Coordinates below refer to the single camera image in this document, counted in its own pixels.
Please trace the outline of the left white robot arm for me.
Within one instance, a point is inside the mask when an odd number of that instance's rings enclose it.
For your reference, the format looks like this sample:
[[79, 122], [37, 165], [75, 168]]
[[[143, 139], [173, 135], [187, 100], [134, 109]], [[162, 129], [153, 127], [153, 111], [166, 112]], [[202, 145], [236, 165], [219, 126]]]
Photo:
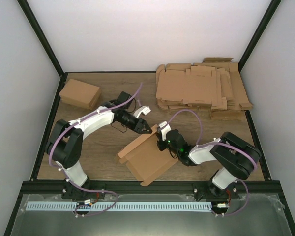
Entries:
[[57, 167], [67, 177], [64, 195], [72, 199], [101, 195], [90, 192], [90, 179], [79, 162], [83, 140], [87, 136], [114, 122], [138, 134], [150, 134], [151, 127], [140, 117], [149, 112], [149, 106], [142, 106], [137, 98], [123, 91], [117, 99], [101, 104], [95, 111], [81, 118], [72, 121], [58, 120], [45, 152], [49, 156], [49, 165]]

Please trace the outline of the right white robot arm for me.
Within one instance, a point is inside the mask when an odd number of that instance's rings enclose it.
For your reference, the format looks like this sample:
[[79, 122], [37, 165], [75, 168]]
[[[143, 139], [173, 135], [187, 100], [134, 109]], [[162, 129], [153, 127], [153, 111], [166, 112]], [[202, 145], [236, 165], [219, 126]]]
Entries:
[[218, 161], [222, 169], [210, 179], [206, 191], [214, 198], [226, 193], [227, 187], [236, 180], [246, 180], [256, 169], [261, 152], [231, 132], [212, 142], [189, 145], [178, 130], [157, 128], [157, 146], [160, 151], [168, 150], [171, 157], [185, 166], [197, 166], [204, 162]]

